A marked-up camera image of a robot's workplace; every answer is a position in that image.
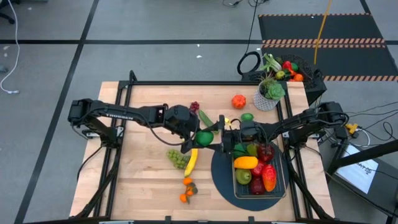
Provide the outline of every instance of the yellow banana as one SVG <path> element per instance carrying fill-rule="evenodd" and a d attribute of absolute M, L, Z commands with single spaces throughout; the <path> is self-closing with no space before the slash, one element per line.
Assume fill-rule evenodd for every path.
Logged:
<path fill-rule="evenodd" d="M 198 149 L 192 149 L 191 158 L 188 162 L 187 167 L 185 168 L 184 177 L 188 177 L 189 175 L 191 175 L 193 168 L 197 163 L 197 159 L 198 159 Z"/>

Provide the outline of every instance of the wooden tabletop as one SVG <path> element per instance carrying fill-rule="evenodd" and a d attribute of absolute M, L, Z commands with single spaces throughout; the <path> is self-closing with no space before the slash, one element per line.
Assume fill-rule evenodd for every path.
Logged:
<path fill-rule="evenodd" d="M 99 100 L 114 103 L 117 92 L 117 82 L 103 82 Z M 254 120 L 262 123 L 278 121 L 276 109 L 259 111 L 253 105 L 253 95 L 257 86 L 133 86 L 131 107 L 161 105 L 185 105 L 197 101 L 200 108 L 213 120 L 219 114 L 226 118 L 240 118 L 243 113 L 252 113 Z M 308 108 L 302 83 L 288 83 L 290 102 L 293 114 L 301 113 Z M 231 106 L 231 99 L 236 94 L 247 98 L 243 110 Z M 284 117 L 287 117 L 285 103 L 282 99 Z M 109 118 L 101 118 L 110 125 Z M 163 128 L 155 129 L 156 133 L 168 142 L 180 142 L 176 135 Z M 191 177 L 196 183 L 199 193 L 191 199 L 190 205 L 182 203 L 179 195 L 184 193 L 182 184 L 183 170 L 177 170 L 166 156 L 170 149 L 157 140 L 149 129 L 128 121 L 124 132 L 123 151 L 119 166 L 118 182 L 115 191 L 112 219 L 118 220 L 164 220 L 170 215 L 172 220 L 211 220 L 211 221 L 247 221 L 248 216 L 254 216 L 256 221 L 293 221 L 294 212 L 290 188 L 284 198 L 273 207 L 260 212 L 252 212 L 231 205 L 217 191 L 211 177 L 211 158 L 214 151 L 200 149 L 197 164 Z M 84 159 L 91 155 L 100 145 L 99 139 L 89 140 Z M 308 140 L 308 146 L 318 150 L 315 140 Z M 98 188 L 104 152 L 102 150 L 83 168 L 77 184 L 75 198 L 70 215 L 76 215 L 90 200 Z M 302 149 L 303 168 L 309 191 L 317 202 L 331 216 L 334 216 L 326 178 L 323 173 L 321 158 L 318 154 Z M 305 217 L 302 194 L 297 188 L 301 216 Z M 108 193 L 104 193 L 103 206 L 100 215 L 104 214 Z"/>

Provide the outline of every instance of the wire basket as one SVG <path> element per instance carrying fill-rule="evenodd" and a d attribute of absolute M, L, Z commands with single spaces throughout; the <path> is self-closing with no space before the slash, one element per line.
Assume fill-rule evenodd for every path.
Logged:
<path fill-rule="evenodd" d="M 282 165 L 282 151 L 280 151 L 277 146 L 277 140 L 270 142 L 274 147 L 274 158 L 269 164 L 273 165 L 277 172 L 277 182 L 275 189 L 271 192 L 265 192 L 263 195 L 253 195 L 251 194 L 250 184 L 242 185 L 238 183 L 235 178 L 235 168 L 232 162 L 232 172 L 233 172 L 233 183 L 234 183 L 234 194 L 238 199 L 278 199 L 284 198 L 286 196 L 287 183 L 285 183 L 284 168 Z"/>

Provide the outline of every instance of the succulent plant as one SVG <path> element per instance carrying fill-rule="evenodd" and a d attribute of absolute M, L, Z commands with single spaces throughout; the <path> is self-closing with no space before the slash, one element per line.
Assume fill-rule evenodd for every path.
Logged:
<path fill-rule="evenodd" d="M 285 95 L 285 90 L 279 83 L 274 83 L 267 86 L 267 93 L 265 97 L 270 100 L 279 100 Z"/>

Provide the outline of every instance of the red bell pepper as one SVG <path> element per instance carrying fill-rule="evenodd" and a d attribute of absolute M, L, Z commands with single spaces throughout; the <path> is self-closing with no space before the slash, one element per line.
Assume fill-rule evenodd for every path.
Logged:
<path fill-rule="evenodd" d="M 253 176 L 259 177 L 262 175 L 262 170 L 264 168 L 264 166 L 266 165 L 265 162 L 259 161 L 259 163 L 257 164 L 257 166 L 253 169 L 250 170 L 251 174 Z"/>
<path fill-rule="evenodd" d="M 262 195 L 266 192 L 266 188 L 262 183 L 261 177 L 255 177 L 251 180 L 250 191 L 254 195 Z"/>
<path fill-rule="evenodd" d="M 271 145 L 260 144 L 257 149 L 259 161 L 269 162 L 274 158 L 275 150 Z"/>
<path fill-rule="evenodd" d="M 293 69 L 292 69 L 292 64 L 291 64 L 290 61 L 284 62 L 284 64 L 282 65 L 282 69 L 283 69 L 283 68 L 286 68 L 286 69 L 289 69 L 289 70 L 293 70 Z"/>
<path fill-rule="evenodd" d="M 262 170 L 262 181 L 268 192 L 275 189 L 276 186 L 276 170 L 273 165 L 267 164 Z"/>

